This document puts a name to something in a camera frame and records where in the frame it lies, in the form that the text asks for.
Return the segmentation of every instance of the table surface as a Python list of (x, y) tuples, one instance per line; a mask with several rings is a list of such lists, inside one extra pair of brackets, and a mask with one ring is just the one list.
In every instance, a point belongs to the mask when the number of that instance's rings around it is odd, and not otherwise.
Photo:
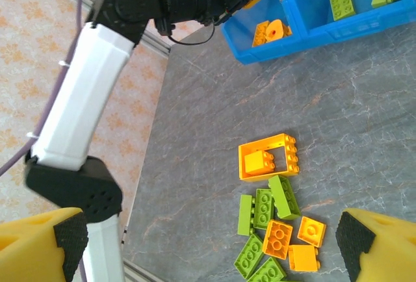
[(267, 183), (239, 181), (237, 147), (288, 133), (301, 212), (327, 224), (322, 268), (289, 278), (349, 281), (335, 240), (343, 209), (416, 222), (415, 34), (411, 24), (249, 66), (220, 31), (205, 45), (174, 46), (125, 257), (169, 282), (244, 281), (233, 265), (247, 241), (236, 234), (240, 195)]

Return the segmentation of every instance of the purple cable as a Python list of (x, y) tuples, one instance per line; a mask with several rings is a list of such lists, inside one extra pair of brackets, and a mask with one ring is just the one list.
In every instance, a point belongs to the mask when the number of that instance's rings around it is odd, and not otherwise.
[[(71, 64), (73, 54), (75, 53), (75, 48), (77, 47), (78, 37), (79, 37), (79, 34), (81, 33), (82, 9), (83, 9), (83, 0), (77, 0), (77, 16), (76, 16), (77, 34), (75, 35), (75, 38), (73, 39), (71, 46), (68, 49), (68, 53), (65, 58), (65, 63), (67, 64)], [(63, 66), (61, 71), (59, 72), (57, 81), (52, 89), (52, 93), (49, 96), (49, 99), (47, 100), (45, 109), (42, 113), (42, 116), (40, 117), (38, 125), (36, 126), (33, 132), (34, 137), (39, 137), (40, 132), (44, 128), (47, 117), (49, 116), (49, 113), (51, 112), (52, 106), (58, 96), (60, 87), (62, 86), (62, 83), (64, 82), (67, 72), (68, 72), (68, 67)], [(20, 150), (15, 155), (13, 155), (13, 157), (10, 160), (8, 160), (4, 165), (2, 165), (2, 167), (0, 167), (0, 177), (5, 172), (7, 172), (13, 165), (15, 165), (15, 163), (17, 163), (22, 157), (24, 157), (36, 141), (37, 141), (37, 138), (30, 138), (29, 141), (26, 142), (26, 144), (23, 147), (21, 147)]]

